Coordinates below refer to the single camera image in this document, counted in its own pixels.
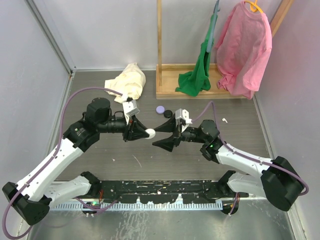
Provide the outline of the white earbud charging case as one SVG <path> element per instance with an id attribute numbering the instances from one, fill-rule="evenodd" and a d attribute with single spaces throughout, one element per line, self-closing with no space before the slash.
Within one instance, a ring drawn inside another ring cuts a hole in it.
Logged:
<path id="1" fill-rule="evenodd" d="M 152 139 L 156 136 L 156 131 L 152 128 L 146 129 L 145 132 L 148 134 L 148 137 L 146 137 L 146 139 Z"/>

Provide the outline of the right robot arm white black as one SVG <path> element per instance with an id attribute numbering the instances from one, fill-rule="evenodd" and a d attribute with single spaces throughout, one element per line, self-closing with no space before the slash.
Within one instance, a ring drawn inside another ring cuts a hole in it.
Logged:
<path id="1" fill-rule="evenodd" d="M 259 157 L 233 147 L 221 139 L 213 120 L 203 120 L 199 127 L 192 127 L 191 123 L 172 116 L 155 128 L 156 132 L 172 135 L 153 145 L 172 152 L 181 142 L 200 143 L 205 159 L 237 169 L 238 172 L 227 172 L 220 179 L 219 191 L 223 196 L 248 193 L 263 197 L 277 209 L 287 212 L 307 188 L 286 158 Z"/>

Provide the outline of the black earbud charging case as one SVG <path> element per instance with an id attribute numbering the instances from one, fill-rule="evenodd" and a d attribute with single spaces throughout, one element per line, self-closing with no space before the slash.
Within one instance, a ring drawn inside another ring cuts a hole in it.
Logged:
<path id="1" fill-rule="evenodd" d="M 165 110 L 163 112 L 163 116 L 167 119 L 170 119 L 173 116 L 173 112 L 171 110 Z"/>

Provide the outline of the cream cloth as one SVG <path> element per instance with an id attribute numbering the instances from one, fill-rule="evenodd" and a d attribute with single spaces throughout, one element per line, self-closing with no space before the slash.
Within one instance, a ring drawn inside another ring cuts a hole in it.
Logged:
<path id="1" fill-rule="evenodd" d="M 127 98 L 139 99 L 145 84 L 146 76 L 135 62 L 128 64 L 116 78 L 106 80 L 104 87 L 122 93 L 123 96 L 119 96 L 116 93 L 107 91 L 109 95 L 115 96 L 115 102 L 122 104 Z"/>

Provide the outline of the purple earbud charging case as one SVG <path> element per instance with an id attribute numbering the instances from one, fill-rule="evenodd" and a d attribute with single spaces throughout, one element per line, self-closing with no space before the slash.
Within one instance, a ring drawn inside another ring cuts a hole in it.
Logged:
<path id="1" fill-rule="evenodd" d="M 156 107 L 155 110 L 156 110 L 156 113 L 157 113 L 157 114 L 162 115 L 162 114 L 165 112 L 166 109 L 165 109 L 164 106 L 159 105 L 159 106 Z"/>

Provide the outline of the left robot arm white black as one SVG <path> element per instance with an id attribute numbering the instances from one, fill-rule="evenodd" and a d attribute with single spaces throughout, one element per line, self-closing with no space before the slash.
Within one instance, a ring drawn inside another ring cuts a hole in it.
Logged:
<path id="1" fill-rule="evenodd" d="M 6 183 L 2 191 L 11 206 L 30 226 L 39 223 L 55 206 L 78 196 L 95 198 L 101 182 L 85 171 L 78 177 L 52 187 L 53 181 L 74 160 L 100 139 L 101 133 L 120 133 L 123 140 L 151 139 L 156 135 L 136 117 L 139 109 L 135 100 L 122 103 L 121 116 L 112 114 L 106 98 L 95 98 L 87 105 L 82 118 L 64 132 L 55 149 L 18 183 Z"/>

